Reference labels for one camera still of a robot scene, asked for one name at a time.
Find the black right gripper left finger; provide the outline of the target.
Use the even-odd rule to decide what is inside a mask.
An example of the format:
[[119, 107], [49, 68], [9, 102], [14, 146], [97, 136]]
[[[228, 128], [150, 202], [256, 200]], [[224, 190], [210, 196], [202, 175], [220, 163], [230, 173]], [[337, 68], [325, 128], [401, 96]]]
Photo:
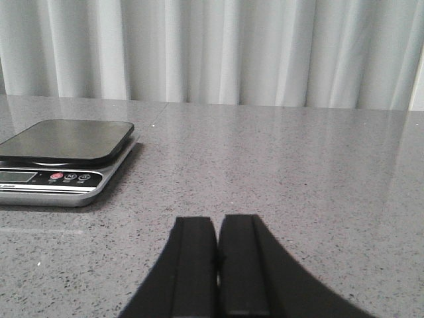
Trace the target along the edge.
[[217, 239], [208, 217], [178, 217], [120, 317], [215, 317]]

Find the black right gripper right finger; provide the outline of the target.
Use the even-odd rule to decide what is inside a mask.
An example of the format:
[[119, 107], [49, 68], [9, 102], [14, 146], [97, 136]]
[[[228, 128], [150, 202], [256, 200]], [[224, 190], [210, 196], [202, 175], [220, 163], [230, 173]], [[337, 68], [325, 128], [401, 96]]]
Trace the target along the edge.
[[369, 317], [303, 268], [258, 215], [226, 215], [220, 317]]

